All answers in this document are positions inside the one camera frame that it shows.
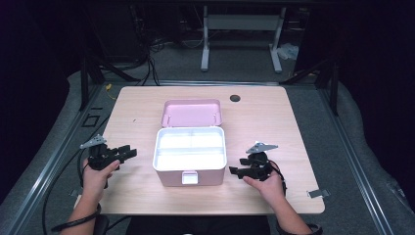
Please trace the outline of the person's left hand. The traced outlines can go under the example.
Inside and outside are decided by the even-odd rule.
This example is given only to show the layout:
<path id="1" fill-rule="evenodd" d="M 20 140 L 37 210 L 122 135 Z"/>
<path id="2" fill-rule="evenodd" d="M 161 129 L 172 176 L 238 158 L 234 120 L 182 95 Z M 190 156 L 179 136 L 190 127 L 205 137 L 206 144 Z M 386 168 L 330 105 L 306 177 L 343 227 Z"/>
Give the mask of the person's left hand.
<path id="1" fill-rule="evenodd" d="M 83 192 L 81 199 L 88 202 L 99 202 L 104 194 L 107 180 L 113 175 L 113 172 L 119 165 L 119 161 L 114 161 L 104 169 L 95 170 L 85 160 L 83 163 Z"/>

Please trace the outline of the person's dark lap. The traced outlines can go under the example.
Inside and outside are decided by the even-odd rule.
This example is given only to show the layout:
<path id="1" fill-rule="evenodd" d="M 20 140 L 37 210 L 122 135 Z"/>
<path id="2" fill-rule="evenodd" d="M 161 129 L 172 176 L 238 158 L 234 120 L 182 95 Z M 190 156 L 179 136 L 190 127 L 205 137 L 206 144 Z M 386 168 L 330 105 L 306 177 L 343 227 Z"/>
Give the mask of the person's dark lap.
<path id="1" fill-rule="evenodd" d="M 133 216 L 126 235 L 270 235 L 265 215 Z"/>

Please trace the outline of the white tray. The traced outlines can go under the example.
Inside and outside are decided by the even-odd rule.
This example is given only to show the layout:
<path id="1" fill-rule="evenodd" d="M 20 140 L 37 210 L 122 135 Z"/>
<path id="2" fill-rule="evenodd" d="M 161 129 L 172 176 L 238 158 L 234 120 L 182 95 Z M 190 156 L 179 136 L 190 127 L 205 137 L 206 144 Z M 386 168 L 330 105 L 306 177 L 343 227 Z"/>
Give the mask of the white tray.
<path id="1" fill-rule="evenodd" d="M 153 160 L 157 171 L 222 169 L 226 164 L 221 127 L 171 127 L 158 132 Z"/>

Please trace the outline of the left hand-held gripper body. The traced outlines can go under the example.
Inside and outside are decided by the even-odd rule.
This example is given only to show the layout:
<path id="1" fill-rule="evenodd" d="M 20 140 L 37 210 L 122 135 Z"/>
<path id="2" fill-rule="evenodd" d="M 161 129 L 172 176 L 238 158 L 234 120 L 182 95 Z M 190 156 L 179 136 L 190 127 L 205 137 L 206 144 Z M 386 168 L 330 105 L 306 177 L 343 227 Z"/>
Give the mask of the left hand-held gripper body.
<path id="1" fill-rule="evenodd" d="M 94 170 L 102 170 L 118 159 L 118 148 L 110 149 L 107 140 L 100 134 L 79 146 L 89 153 L 88 164 Z"/>

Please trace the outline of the white metal stand frame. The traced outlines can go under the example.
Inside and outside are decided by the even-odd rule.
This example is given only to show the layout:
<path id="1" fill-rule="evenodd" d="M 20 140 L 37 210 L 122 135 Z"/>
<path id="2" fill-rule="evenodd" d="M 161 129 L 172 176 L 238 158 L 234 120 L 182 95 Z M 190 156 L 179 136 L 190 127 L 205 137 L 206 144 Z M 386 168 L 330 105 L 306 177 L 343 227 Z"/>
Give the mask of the white metal stand frame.
<path id="1" fill-rule="evenodd" d="M 203 16 L 203 53 L 201 71 L 208 71 L 209 63 L 209 32 L 211 30 L 255 30 L 273 31 L 273 42 L 268 45 L 274 71 L 282 72 L 282 65 L 277 52 L 281 37 L 286 8 L 282 8 L 279 15 L 218 15 L 210 14 L 208 6 L 204 6 Z"/>

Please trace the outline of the pink storage box with lid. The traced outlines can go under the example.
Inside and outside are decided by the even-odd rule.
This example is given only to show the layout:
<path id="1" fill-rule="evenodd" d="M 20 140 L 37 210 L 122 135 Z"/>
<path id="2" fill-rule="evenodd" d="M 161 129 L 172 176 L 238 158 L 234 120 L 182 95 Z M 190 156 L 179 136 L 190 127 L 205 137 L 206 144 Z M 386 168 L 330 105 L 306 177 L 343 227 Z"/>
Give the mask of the pink storage box with lid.
<path id="1" fill-rule="evenodd" d="M 221 124 L 221 106 L 220 102 L 215 99 L 169 100 L 164 103 L 161 129 L 221 127 Z M 161 184 L 166 187 L 213 186 L 223 182 L 224 169 L 225 167 L 211 170 L 156 170 L 156 172 Z"/>

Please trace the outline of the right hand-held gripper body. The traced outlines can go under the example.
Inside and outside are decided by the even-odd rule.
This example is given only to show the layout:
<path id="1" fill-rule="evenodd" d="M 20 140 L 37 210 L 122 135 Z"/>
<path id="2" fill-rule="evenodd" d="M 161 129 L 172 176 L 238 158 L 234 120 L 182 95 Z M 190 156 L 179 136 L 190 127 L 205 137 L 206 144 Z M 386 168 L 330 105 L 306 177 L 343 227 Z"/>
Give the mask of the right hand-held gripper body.
<path id="1" fill-rule="evenodd" d="M 262 142 L 255 142 L 246 153 L 248 154 L 248 166 L 252 171 L 250 177 L 264 181 L 273 170 L 270 160 L 266 152 L 268 150 L 276 149 L 277 145 L 265 144 Z"/>

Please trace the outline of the person's right hand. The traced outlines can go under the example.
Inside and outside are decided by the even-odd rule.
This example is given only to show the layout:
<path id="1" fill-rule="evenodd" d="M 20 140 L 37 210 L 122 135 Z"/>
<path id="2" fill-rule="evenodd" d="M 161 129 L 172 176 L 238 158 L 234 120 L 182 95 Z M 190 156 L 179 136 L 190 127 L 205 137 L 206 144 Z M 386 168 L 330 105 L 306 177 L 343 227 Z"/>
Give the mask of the person's right hand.
<path id="1" fill-rule="evenodd" d="M 264 181 L 258 181 L 248 176 L 244 176 L 243 180 L 256 189 L 269 206 L 287 202 L 283 189 L 283 179 L 280 176 L 279 167 L 276 164 L 272 164 L 272 171 Z"/>

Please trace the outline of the black frame post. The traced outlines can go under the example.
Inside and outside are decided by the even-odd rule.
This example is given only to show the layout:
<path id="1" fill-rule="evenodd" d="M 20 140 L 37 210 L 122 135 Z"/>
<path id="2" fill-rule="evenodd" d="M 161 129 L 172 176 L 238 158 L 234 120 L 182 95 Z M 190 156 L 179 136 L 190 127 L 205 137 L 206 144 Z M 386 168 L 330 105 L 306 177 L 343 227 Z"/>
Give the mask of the black frame post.
<path id="1" fill-rule="evenodd" d="M 89 79 L 92 79 L 94 84 L 103 84 L 105 79 L 98 58 L 94 55 L 85 56 L 80 65 L 81 104 L 79 109 L 83 111 L 89 103 Z"/>
<path id="2" fill-rule="evenodd" d="M 339 67 L 333 60 L 326 60 L 319 67 L 320 73 L 315 81 L 318 89 L 327 89 L 329 107 L 332 113 L 338 114 Z"/>

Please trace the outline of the clear plastic bag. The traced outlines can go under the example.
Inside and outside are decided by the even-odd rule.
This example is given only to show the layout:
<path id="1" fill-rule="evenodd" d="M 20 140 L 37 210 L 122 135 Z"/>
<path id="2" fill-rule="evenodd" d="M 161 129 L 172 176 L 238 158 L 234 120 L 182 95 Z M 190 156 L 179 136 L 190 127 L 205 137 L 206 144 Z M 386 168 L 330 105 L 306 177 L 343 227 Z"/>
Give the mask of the clear plastic bag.
<path id="1" fill-rule="evenodd" d="M 277 54 L 283 60 L 295 60 L 298 57 L 300 48 L 291 43 L 282 44 L 277 49 Z"/>

